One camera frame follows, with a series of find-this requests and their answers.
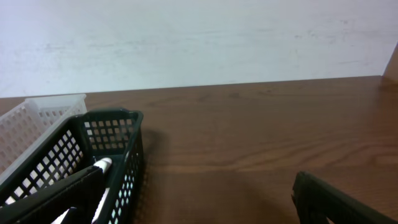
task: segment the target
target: plastic basket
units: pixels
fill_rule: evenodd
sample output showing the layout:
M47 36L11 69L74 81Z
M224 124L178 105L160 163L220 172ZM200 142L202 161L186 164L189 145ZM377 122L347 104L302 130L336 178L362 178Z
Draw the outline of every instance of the plastic basket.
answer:
M142 117L139 111L121 109L90 111L65 120L0 185L0 205L110 157L113 164L105 180L109 191L97 223L124 223L142 179Z
M0 184L67 117L86 113L85 94L28 98L0 117Z

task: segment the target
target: tabletop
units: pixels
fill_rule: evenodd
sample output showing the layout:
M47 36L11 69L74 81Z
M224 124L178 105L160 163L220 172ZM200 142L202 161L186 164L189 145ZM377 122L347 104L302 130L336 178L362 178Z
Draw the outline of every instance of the tabletop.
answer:
M0 114L23 98L0 99ZM398 85L336 78L89 93L144 113L134 223L299 223L307 170L398 220Z

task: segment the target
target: table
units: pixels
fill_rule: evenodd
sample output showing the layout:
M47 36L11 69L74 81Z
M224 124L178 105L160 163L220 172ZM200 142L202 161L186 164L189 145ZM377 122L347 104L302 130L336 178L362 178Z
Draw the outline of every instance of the table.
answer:
M0 114L23 98L0 99ZM307 170L398 219L398 85L383 77L89 93L144 113L135 223L298 223Z

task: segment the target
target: black basket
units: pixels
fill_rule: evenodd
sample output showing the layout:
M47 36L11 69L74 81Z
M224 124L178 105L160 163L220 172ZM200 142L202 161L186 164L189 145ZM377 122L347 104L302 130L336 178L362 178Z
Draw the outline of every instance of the black basket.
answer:
M2 207L54 182L112 158L109 192L97 223L124 223L136 200L144 167L139 111L96 110L65 120L0 185Z

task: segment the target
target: white wall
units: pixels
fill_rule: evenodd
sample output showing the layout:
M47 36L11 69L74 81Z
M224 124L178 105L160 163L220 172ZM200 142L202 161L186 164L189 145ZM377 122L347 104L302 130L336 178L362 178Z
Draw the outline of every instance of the white wall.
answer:
M0 0L0 97L381 75L396 0Z

